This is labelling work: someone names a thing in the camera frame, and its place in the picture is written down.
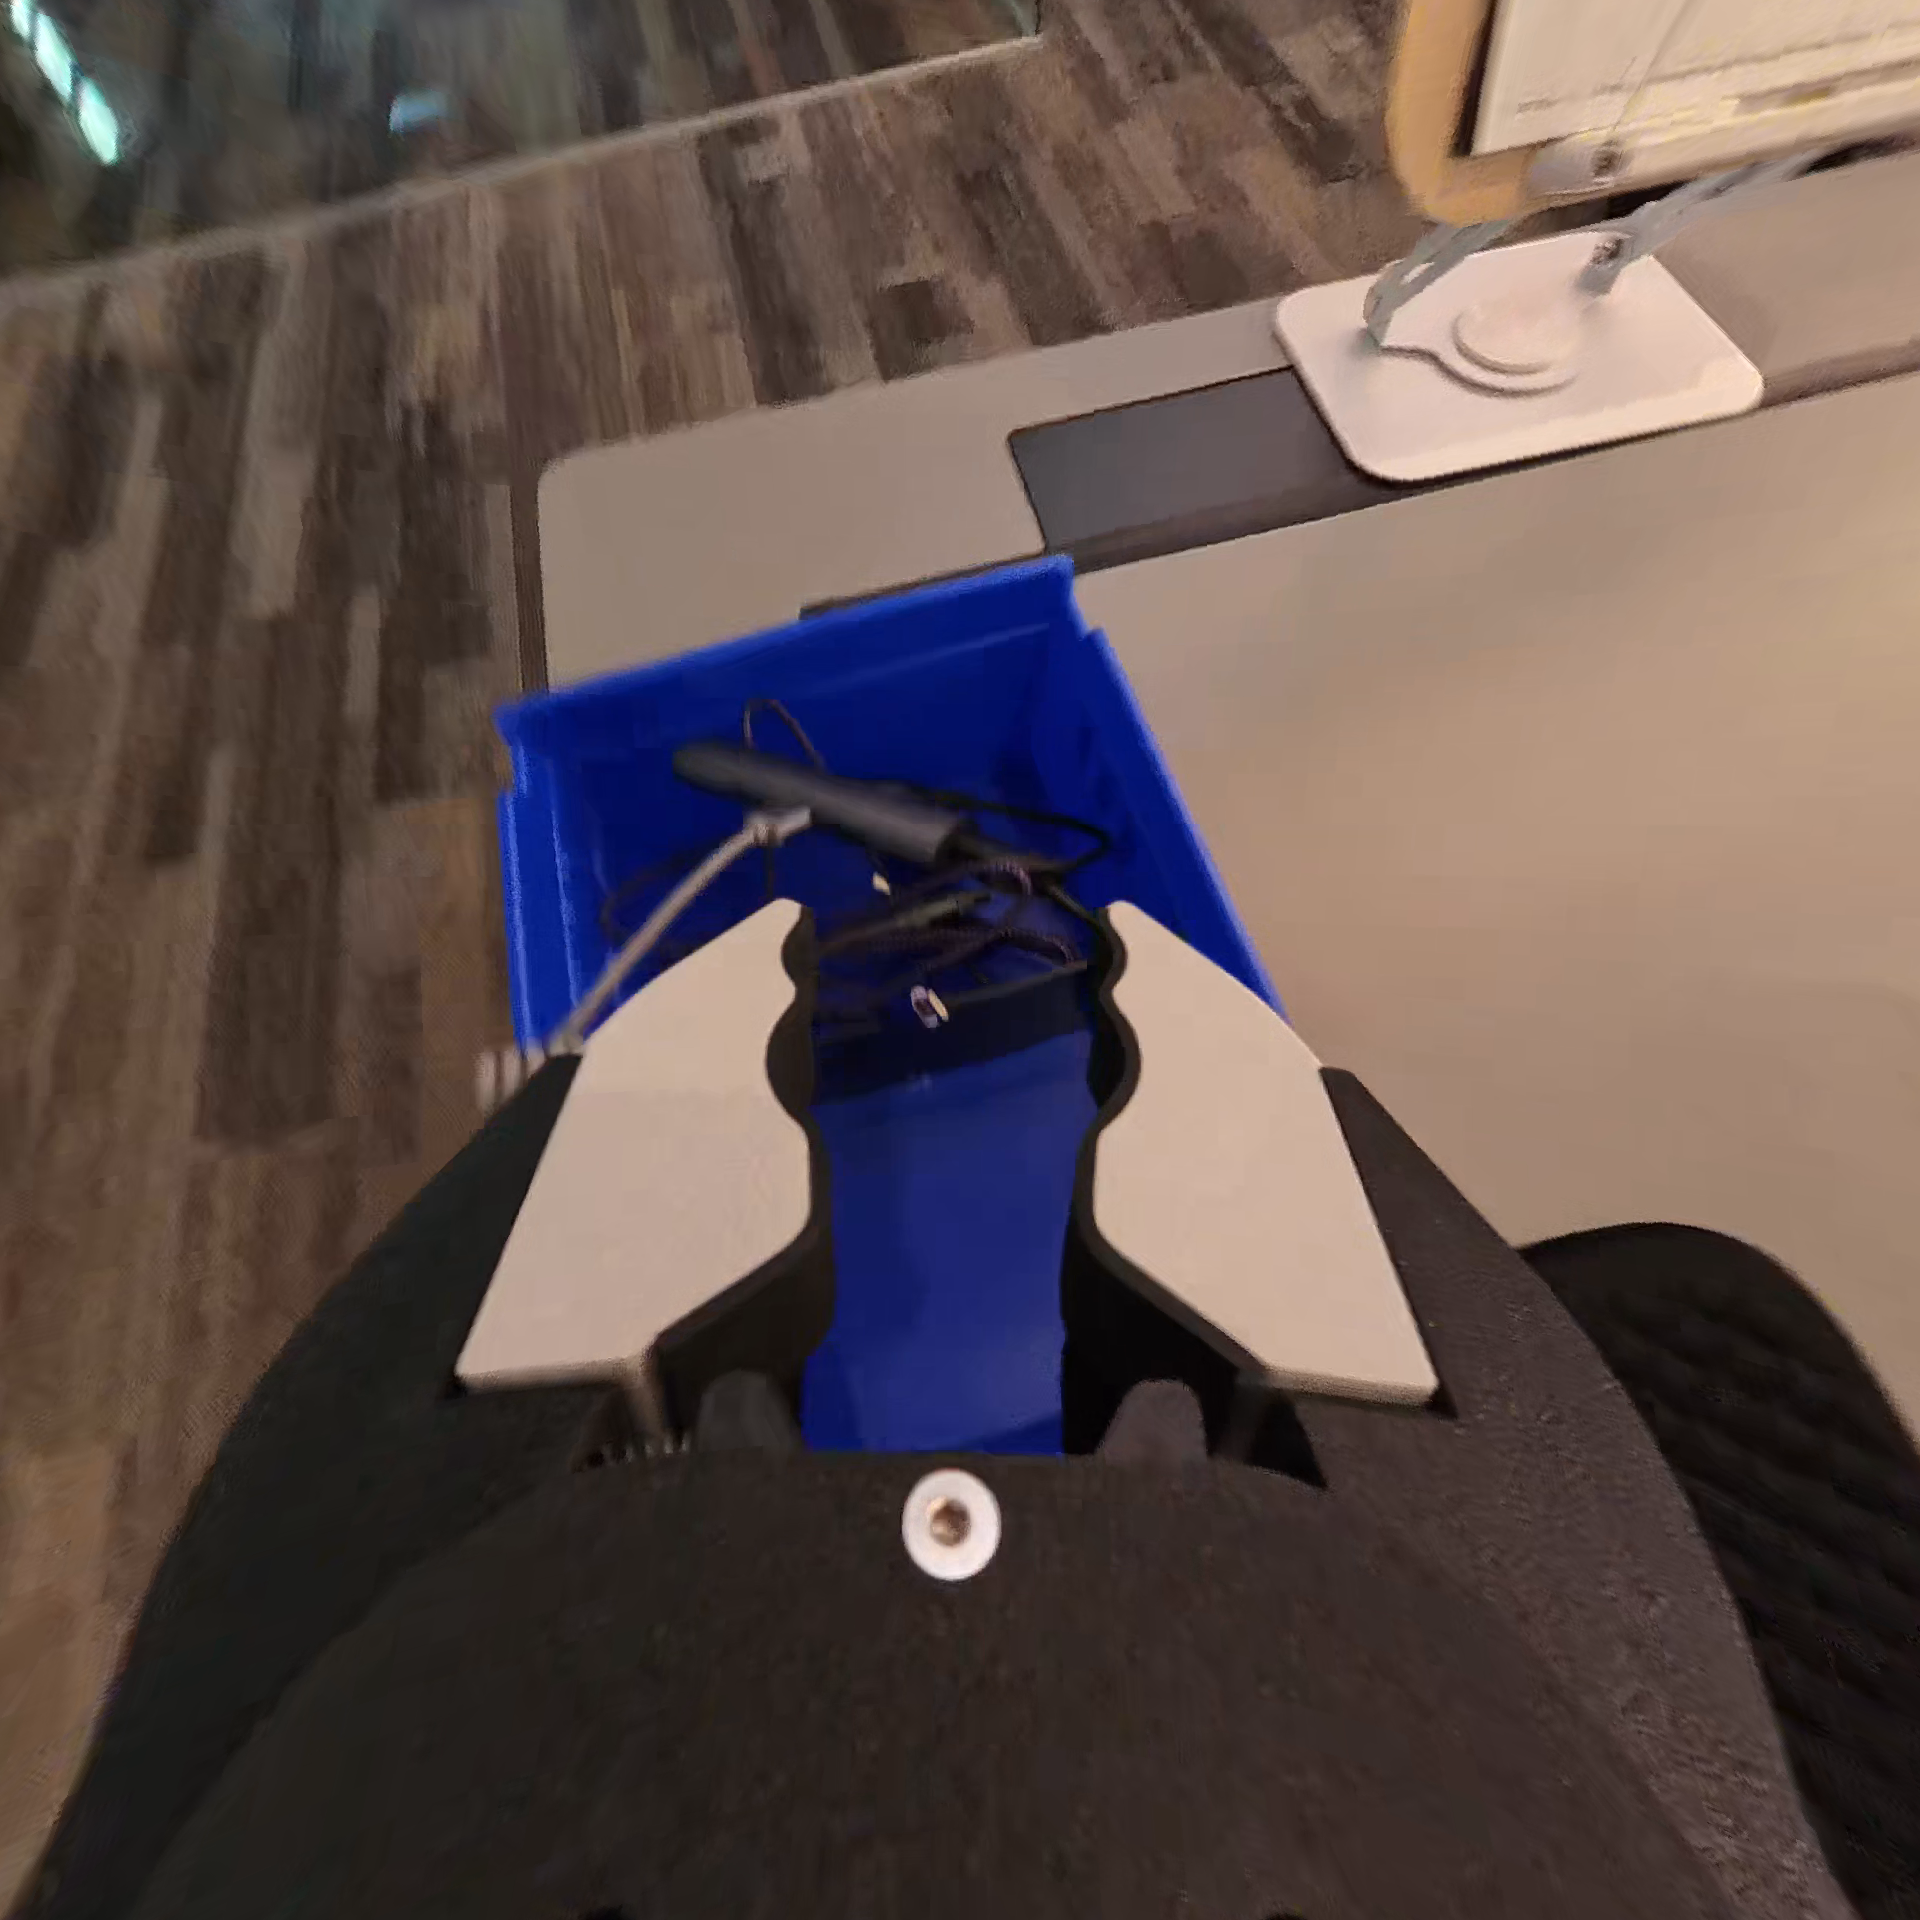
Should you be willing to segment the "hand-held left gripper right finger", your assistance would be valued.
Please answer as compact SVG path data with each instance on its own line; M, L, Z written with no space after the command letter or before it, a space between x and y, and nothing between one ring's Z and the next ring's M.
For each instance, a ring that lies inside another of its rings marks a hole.
M1323 1066L1136 903L1100 914L1068 1331L1176 1329L1262 1389L1416 1407L1439 1387Z

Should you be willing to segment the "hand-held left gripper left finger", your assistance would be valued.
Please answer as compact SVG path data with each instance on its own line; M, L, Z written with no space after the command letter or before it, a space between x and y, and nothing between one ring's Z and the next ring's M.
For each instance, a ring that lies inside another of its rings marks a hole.
M815 986L813 914L773 900L587 1037L454 1361L467 1393L804 1393L832 1329Z

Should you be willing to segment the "blue plastic bin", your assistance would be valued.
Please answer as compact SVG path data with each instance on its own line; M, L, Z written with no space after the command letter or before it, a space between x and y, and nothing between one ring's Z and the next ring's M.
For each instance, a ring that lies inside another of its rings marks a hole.
M1044 893L878 867L804 833L712 879L624 994L773 898L815 921L815 1012L988 987L1089 961L1092 914L1134 903L1270 1003L1279 997L1068 561L1031 561L811 612L495 715L511 1028L549 1041L670 886L742 822L672 750L731 737L752 698L798 715L843 778L902 779L1103 826L1116 850ZM1094 1101L1084 1035L819 1101L833 1319L804 1380L821 1449L1057 1451L1060 1262Z

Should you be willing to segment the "grey USB hub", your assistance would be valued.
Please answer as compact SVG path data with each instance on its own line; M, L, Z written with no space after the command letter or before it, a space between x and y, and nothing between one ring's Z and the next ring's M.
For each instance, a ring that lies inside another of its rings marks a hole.
M878 867L894 859L923 875L988 874L1044 893L1116 850L1103 826L1072 813L838 775L798 715L773 698L748 699L731 737L681 741L670 767L755 817L827 833Z

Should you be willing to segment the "grey desk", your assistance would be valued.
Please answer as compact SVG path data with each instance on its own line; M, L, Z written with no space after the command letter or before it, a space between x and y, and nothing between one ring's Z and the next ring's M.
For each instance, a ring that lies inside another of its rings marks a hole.
M1084 606L1296 1026L1501 1237L1749 1242L1916 1427L1916 158L1667 255L1755 413Z

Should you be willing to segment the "black bin divider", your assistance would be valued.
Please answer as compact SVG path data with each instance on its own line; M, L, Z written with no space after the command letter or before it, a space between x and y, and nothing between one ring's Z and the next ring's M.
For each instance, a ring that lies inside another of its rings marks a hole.
M819 1101L959 1071L1088 1031L1088 965L1003 978L964 991L923 989L813 1018Z

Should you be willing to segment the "black wrist rest pad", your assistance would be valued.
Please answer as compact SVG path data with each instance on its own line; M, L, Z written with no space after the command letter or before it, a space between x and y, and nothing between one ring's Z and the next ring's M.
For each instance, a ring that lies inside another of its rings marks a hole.
M1521 1250L1632 1399L1735 1599L1849 1903L1917 1915L1917 1453L1849 1335L1747 1242Z

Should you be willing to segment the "white stand with wooden board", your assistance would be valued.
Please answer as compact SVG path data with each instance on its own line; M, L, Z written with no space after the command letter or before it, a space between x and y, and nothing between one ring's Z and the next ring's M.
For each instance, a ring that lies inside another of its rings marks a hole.
M1400 12L1382 137L1429 230L1375 276L1272 313L1335 441L1387 482L1751 413L1761 371L1657 251L1732 196L1916 130L1913 75L1475 153L1493 13Z

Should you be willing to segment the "printed instruction sheet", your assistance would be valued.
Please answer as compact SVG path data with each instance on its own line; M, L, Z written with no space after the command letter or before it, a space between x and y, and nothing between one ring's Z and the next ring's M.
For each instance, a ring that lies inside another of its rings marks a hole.
M1501 2L1475 153L1916 75L1916 2Z

